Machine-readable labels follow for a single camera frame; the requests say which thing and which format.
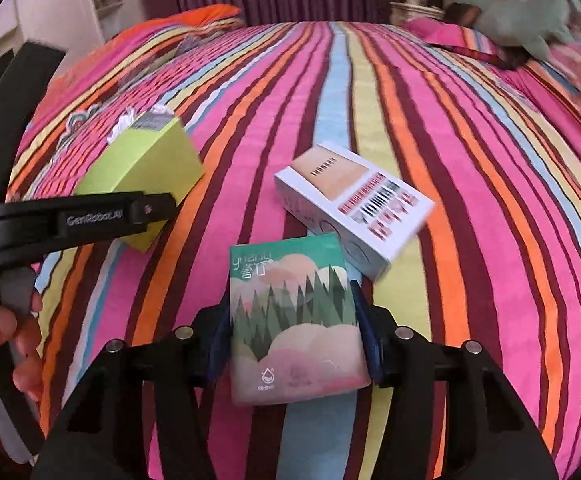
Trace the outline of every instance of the silver bolt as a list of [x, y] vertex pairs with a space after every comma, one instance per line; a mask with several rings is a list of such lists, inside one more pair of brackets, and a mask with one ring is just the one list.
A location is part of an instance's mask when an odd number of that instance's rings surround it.
[[472, 354], [479, 354], [482, 351], [482, 345], [477, 341], [466, 341], [465, 347]]
[[121, 339], [112, 339], [106, 343], [106, 351], [109, 354], [115, 354], [124, 348], [124, 342]]
[[174, 331], [174, 336], [178, 339], [186, 340], [190, 339], [194, 334], [194, 330], [190, 326], [181, 326], [180, 328]]
[[395, 335], [400, 339], [408, 340], [412, 339], [415, 334], [407, 326], [398, 326]]

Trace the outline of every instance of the dinosaur plush toy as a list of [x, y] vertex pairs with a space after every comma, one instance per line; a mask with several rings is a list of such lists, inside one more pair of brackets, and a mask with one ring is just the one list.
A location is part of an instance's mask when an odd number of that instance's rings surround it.
[[501, 46], [523, 46], [537, 59], [549, 58], [547, 40], [573, 41], [567, 23], [571, 5], [581, 13], [579, 0], [444, 0], [479, 7], [473, 28]]

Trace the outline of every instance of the human hand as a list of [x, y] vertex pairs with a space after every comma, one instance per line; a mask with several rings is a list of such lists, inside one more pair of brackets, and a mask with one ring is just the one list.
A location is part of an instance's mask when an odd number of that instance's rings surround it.
[[[30, 310], [39, 312], [42, 309], [42, 298], [35, 291], [30, 302]], [[35, 402], [42, 397], [42, 359], [37, 353], [37, 346], [42, 341], [39, 323], [33, 316], [17, 326], [14, 314], [0, 306], [0, 345], [13, 340], [20, 354], [26, 358], [13, 371], [13, 382], [18, 390], [27, 394]]]

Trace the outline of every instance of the bed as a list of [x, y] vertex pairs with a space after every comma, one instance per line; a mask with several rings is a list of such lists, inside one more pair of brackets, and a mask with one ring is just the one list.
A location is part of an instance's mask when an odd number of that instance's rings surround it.
[[[129, 107], [166, 105], [205, 166], [148, 253], [116, 240], [50, 254], [38, 269], [52, 425], [103, 345], [151, 342], [226, 289], [228, 248], [307, 234], [272, 176], [329, 140], [437, 206], [389, 273], [363, 288], [398, 323], [501, 364], [562, 478], [581, 462], [581, 103], [562, 73], [504, 72], [389, 25], [243, 27], [222, 8], [125, 33], [55, 81], [24, 135], [14, 200], [68, 195]], [[225, 374], [200, 396], [221, 480], [367, 479], [391, 391], [237, 408]], [[440, 473], [443, 396], [430, 473]], [[150, 474], [157, 437], [146, 425]]]

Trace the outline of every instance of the white box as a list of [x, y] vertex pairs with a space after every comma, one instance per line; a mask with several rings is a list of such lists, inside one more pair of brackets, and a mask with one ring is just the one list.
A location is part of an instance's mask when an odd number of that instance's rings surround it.
[[435, 205], [365, 158], [324, 142], [275, 174], [284, 207], [316, 234], [335, 232], [344, 256], [379, 278]]

